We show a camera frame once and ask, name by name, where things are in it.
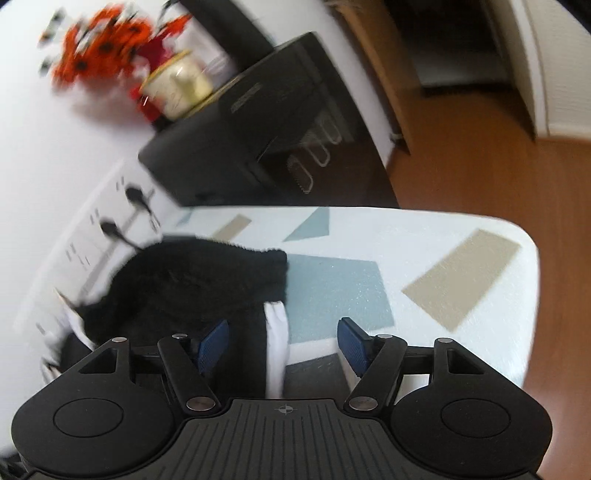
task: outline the silver rivet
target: silver rivet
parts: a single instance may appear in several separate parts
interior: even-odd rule
[[[209,397],[193,397],[187,400],[187,408],[193,411],[208,411],[215,406],[215,400]]]
[[[371,411],[378,406],[378,401],[372,397],[355,397],[349,400],[349,407],[353,410]]]

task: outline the white wall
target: white wall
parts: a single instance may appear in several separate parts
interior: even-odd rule
[[[382,159],[388,120],[351,46],[320,0],[243,0],[278,42],[316,30],[337,63]],[[0,450],[9,446],[12,415],[40,386],[37,356],[12,324],[39,266],[89,193],[121,158],[135,157],[152,130],[124,93],[81,87],[56,94],[38,75],[45,51],[37,40],[51,15],[74,18],[105,0],[12,0],[0,9]],[[136,1],[151,15],[161,2]],[[48,53],[58,53],[49,48]]]
[[[556,0],[524,0],[540,49],[548,131],[591,140],[591,35]]]
[[[524,0],[488,0],[511,62],[513,80],[528,109],[535,133],[548,136],[542,68]]]

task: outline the black device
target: black device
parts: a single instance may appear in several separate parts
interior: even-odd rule
[[[345,405],[224,406],[205,380],[224,331],[203,342],[166,337],[153,348],[115,338],[46,386],[12,422],[29,478],[537,478],[548,414],[451,339],[413,347],[343,318],[339,347],[361,377]],[[407,374],[429,374],[429,385],[395,403]]]
[[[139,153],[179,204],[398,206],[313,33],[273,49],[229,0],[181,3],[243,71]]]

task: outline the blue mesh pad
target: blue mesh pad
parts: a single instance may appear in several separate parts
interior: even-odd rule
[[[363,340],[342,320],[339,321],[336,329],[336,338],[340,351],[343,352],[355,375],[363,376],[369,368],[369,359],[363,347]]]
[[[222,354],[228,348],[230,328],[226,320],[220,322],[199,345],[197,368],[200,374],[207,374],[216,366]]]
[[[290,343],[334,338],[337,321],[351,317],[365,331],[394,325],[376,262],[287,256]]]

